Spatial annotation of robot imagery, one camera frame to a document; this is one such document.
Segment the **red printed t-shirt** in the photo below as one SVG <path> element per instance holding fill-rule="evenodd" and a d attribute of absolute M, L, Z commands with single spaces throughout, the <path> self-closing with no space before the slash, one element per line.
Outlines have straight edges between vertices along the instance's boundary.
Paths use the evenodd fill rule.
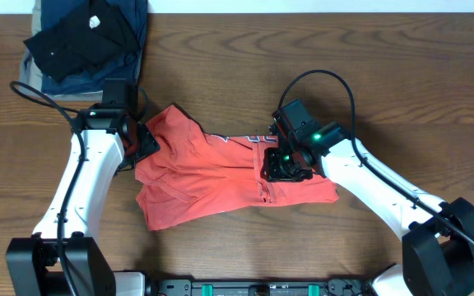
<path fill-rule="evenodd" d="M 276 136 L 205 133 L 171 105 L 148 123 L 160 150 L 137 164 L 137 195 L 147 228 L 161 230 L 249 206 L 333 203 L 337 186 L 327 178 L 269 183 L 261 176 L 265 151 Z"/>

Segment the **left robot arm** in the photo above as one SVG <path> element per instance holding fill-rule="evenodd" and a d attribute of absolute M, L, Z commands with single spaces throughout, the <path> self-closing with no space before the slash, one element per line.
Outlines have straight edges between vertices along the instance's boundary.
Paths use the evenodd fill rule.
<path fill-rule="evenodd" d="M 159 150 L 128 108 L 95 105 L 71 120 L 72 148 L 55 196 L 28 238 L 13 238 L 7 268 L 17 295 L 144 295 L 140 271 L 113 271 L 98 246 L 109 185 Z"/>

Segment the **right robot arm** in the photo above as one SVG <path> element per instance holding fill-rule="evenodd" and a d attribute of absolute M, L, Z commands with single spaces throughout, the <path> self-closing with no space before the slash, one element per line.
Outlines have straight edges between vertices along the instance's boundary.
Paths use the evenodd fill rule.
<path fill-rule="evenodd" d="M 268 182 L 329 178 L 368 206 L 400 239 L 402 263 L 368 283 L 373 295 L 469 295 L 474 292 L 474 205 L 447 202 L 409 183 L 337 123 L 273 123 L 278 146 L 265 152 Z"/>

